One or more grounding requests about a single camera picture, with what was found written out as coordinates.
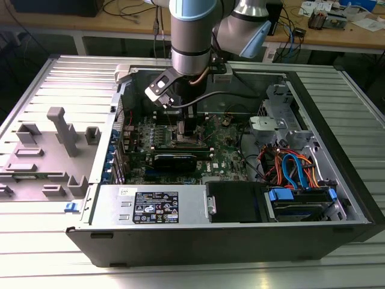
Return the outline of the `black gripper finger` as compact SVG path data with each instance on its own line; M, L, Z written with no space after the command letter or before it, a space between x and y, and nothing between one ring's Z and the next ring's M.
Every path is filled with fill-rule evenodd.
M193 136L196 132L196 116L185 116L183 127L184 136Z

